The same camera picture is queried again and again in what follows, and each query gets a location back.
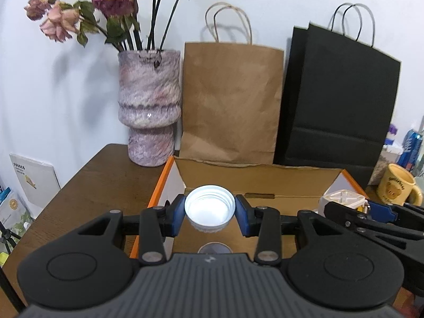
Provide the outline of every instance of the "mug handle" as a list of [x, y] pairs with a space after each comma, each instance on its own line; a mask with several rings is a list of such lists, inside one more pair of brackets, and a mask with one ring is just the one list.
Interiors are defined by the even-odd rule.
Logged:
[[411, 191], [413, 202], [411, 202], [414, 206], [420, 206], [423, 203], [423, 192], [421, 191], [418, 185], [414, 185]]

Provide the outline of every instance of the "cardboard box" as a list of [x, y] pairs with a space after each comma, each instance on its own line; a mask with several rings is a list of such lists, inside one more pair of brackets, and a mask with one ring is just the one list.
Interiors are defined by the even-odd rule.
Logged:
[[[269, 206], [284, 215], [296, 215], [301, 209], [317, 209], [324, 193], [342, 189], [366, 196], [365, 192], [347, 173], [340, 169], [314, 167], [289, 167], [280, 165], [215, 165], [206, 162], [170, 157], [153, 192], [149, 207], [164, 206], [178, 194], [186, 195], [201, 185], [220, 185], [232, 194], [243, 194], [252, 206]], [[257, 237], [241, 235], [237, 220], [217, 233], [202, 233], [184, 220], [179, 235], [167, 238], [165, 250], [171, 252], [196, 253], [208, 242], [222, 242], [234, 253], [246, 252], [251, 259]], [[283, 256], [291, 257], [296, 252], [293, 236], [283, 236]], [[136, 258], [138, 237], [131, 257]]]

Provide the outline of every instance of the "tripod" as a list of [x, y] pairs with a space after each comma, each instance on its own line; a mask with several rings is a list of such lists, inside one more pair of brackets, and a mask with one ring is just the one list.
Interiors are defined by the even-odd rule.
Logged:
[[[17, 235], [16, 233], [12, 232], [10, 229], [5, 228], [1, 222], [0, 222], [0, 232], [1, 232], [0, 242], [2, 242], [6, 246], [7, 253], [10, 255], [11, 251], [8, 244], [10, 244], [12, 248], [16, 246], [16, 242], [12, 239], [12, 237], [16, 239], [21, 239], [21, 237]], [[9, 280], [7, 279], [6, 274], [1, 268], [0, 268], [0, 288], [6, 294], [7, 298], [12, 303], [16, 311], [18, 311], [18, 313], [21, 313], [25, 309], [25, 304], [22, 302], [21, 298], [15, 292]]]

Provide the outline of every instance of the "white wall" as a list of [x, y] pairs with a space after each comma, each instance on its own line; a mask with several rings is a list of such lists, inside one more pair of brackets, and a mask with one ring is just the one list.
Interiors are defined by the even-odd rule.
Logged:
[[[145, 35], [150, 1], [139, 0]], [[402, 61], [394, 117], [399, 139], [411, 124], [419, 126], [424, 114], [424, 0], [181, 0], [166, 48], [183, 50], [186, 41], [211, 41], [204, 12], [217, 1], [247, 12], [255, 43], [284, 50], [294, 25], [305, 27], [312, 21], [327, 26], [339, 4], [368, 5], [377, 23], [375, 46]], [[53, 164], [64, 185], [104, 145], [127, 141], [127, 129], [117, 119], [116, 51], [103, 45], [102, 35], [90, 36], [86, 49], [75, 40], [65, 44], [48, 40], [38, 29], [39, 22], [26, 18], [26, 2], [0, 0], [0, 176], [6, 185], [19, 188], [8, 156], [17, 153]], [[163, 33], [173, 2], [162, 2], [157, 35]], [[235, 20], [230, 12], [224, 13], [220, 19], [224, 23]], [[336, 24], [340, 29], [340, 20]], [[354, 11], [349, 11], [348, 24], [349, 33], [355, 34]], [[370, 19], [364, 14], [360, 39], [369, 42], [370, 38]], [[243, 37], [233, 30], [223, 31], [222, 39]], [[378, 113], [378, 102], [374, 113]]]

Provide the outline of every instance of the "black bag handle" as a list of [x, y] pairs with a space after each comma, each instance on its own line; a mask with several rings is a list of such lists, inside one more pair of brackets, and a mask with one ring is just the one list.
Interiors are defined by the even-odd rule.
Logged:
[[371, 48], [374, 48], [374, 40], [375, 40], [375, 19], [374, 19], [374, 14], [372, 13], [371, 9], [367, 6], [364, 5], [362, 3], [357, 3], [357, 4], [353, 4], [350, 7], [347, 7], [346, 10], [343, 13], [343, 19], [342, 19], [342, 27], [343, 27], [343, 35], [344, 35], [344, 17], [346, 12], [349, 10], [349, 8], [352, 7], [362, 7], [364, 9], [366, 9], [368, 11], [368, 13], [370, 14], [371, 20], [372, 20], [372, 41], [371, 41]]
[[[349, 2], [345, 2], [344, 4], [341, 4], [339, 7], [337, 7], [337, 9], [336, 9], [336, 11], [333, 13], [333, 16], [332, 16], [332, 23], [331, 23], [331, 30], [330, 31], [333, 31], [333, 28], [334, 28], [334, 21], [335, 21], [335, 19], [336, 19], [336, 14], [337, 14], [337, 12], [338, 12], [338, 10], [340, 9], [340, 8], [342, 8], [343, 6], [349, 6], [346, 10], [348, 10], [349, 8], [351, 8], [351, 7], [353, 7], [353, 8], [355, 8], [355, 10], [358, 12], [358, 15], [359, 15], [359, 22], [360, 22], [360, 27], [359, 27], [359, 32], [358, 32], [358, 36], [356, 37], [356, 39], [355, 39], [355, 41], [357, 41], [358, 39], [359, 39], [359, 36], [360, 36], [360, 34], [361, 34], [361, 31], [362, 31], [362, 14], [361, 14], [361, 11], [359, 10], [359, 8], [358, 7], [356, 7], [356, 4], [353, 4], [353, 3], [349, 3]], [[343, 19], [342, 19], [342, 31], [343, 31], [343, 36], [346, 36], [345, 35], [345, 28], [344, 28], [344, 15], [346, 14], [346, 11], [344, 12], [344, 14], [343, 14]]]

